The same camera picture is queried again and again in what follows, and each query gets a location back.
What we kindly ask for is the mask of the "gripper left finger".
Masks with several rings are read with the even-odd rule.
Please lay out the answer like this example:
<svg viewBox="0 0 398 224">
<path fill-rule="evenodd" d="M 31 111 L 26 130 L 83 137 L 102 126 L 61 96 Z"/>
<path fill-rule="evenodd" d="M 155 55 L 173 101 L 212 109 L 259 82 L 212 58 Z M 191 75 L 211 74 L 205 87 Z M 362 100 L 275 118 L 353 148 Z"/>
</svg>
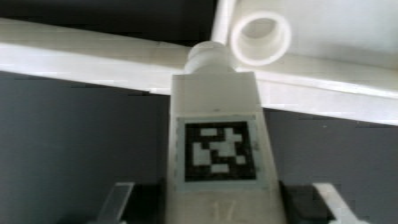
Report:
<svg viewBox="0 0 398 224">
<path fill-rule="evenodd" d="M 90 224 L 125 224 L 125 221 L 122 220 L 122 214 L 132 187 L 132 182 L 116 182 L 113 184 L 99 214 Z"/>
</svg>

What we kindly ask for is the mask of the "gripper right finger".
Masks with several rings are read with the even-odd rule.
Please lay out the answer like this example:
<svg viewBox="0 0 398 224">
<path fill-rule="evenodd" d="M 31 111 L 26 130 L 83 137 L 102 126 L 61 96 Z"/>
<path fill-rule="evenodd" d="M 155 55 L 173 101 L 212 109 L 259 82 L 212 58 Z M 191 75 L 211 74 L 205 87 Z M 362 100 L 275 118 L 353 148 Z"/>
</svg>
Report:
<svg viewBox="0 0 398 224">
<path fill-rule="evenodd" d="M 333 185 L 330 183 L 314 183 L 312 186 L 333 215 L 333 219 L 328 224 L 363 224 L 363 221 L 353 214 Z"/>
</svg>

